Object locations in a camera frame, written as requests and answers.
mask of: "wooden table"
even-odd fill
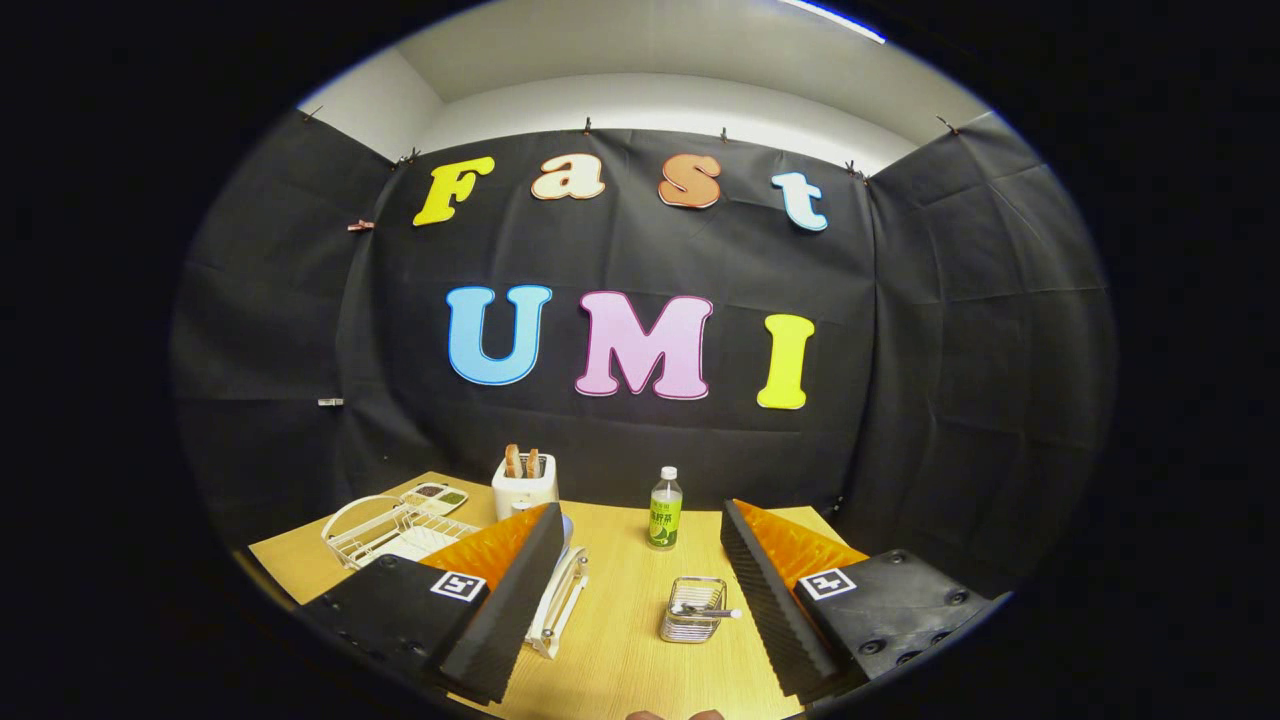
[[[385,495],[399,495],[429,480],[471,495],[449,514],[451,520],[476,527],[497,521],[489,486],[438,473],[415,478]],[[342,524],[353,527],[389,505],[369,502],[352,509],[351,524],[346,518]],[[680,519],[678,543],[669,552],[658,552],[645,543],[648,509],[567,500],[561,501],[561,509],[573,521],[572,544],[588,548],[590,579],[561,637],[559,653],[548,660],[525,646],[502,703],[480,706],[451,694],[453,700],[512,720],[622,720],[636,710],[685,720],[709,708],[719,710],[726,720],[754,720],[787,717],[801,710],[795,697],[783,696],[778,688],[751,610],[721,546],[719,511],[686,510]],[[844,543],[812,507],[773,512]],[[325,520],[250,546],[298,603],[351,575],[320,539]],[[741,609],[742,618],[722,621],[703,644],[662,641],[658,626],[671,583],[678,575],[723,578],[728,583],[727,607]]]

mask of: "pink letter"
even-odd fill
[[[653,384],[658,397],[698,400],[707,397],[703,382],[703,324],[712,304],[701,297],[678,296],[667,301],[650,332],[644,332],[631,301],[621,292],[589,292],[582,309],[591,315],[586,341],[586,373],[573,383],[582,395],[618,392],[611,357],[618,359],[632,395],[640,395],[662,360],[662,377]]]

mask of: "green label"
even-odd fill
[[[680,505],[684,500],[680,498],[675,502],[649,500],[649,544],[654,547],[676,544],[676,530],[680,529]]]

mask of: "white wall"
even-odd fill
[[[317,106],[317,120],[340,129],[384,158],[408,155],[443,102],[394,46],[333,79],[298,104]]]
[[[916,149],[835,108],[750,85],[676,74],[595,74],[530,82],[444,105],[412,145],[429,152],[508,135],[593,128],[696,132],[812,155],[874,174]]]

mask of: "letter u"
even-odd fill
[[[522,379],[538,364],[538,333],[543,305],[552,291],[540,284],[521,284],[507,291],[516,306],[516,337],[511,355],[494,360],[484,354],[484,309],[495,295],[488,287],[468,286],[444,296],[449,316],[449,364],[463,378],[483,386],[504,386]]]

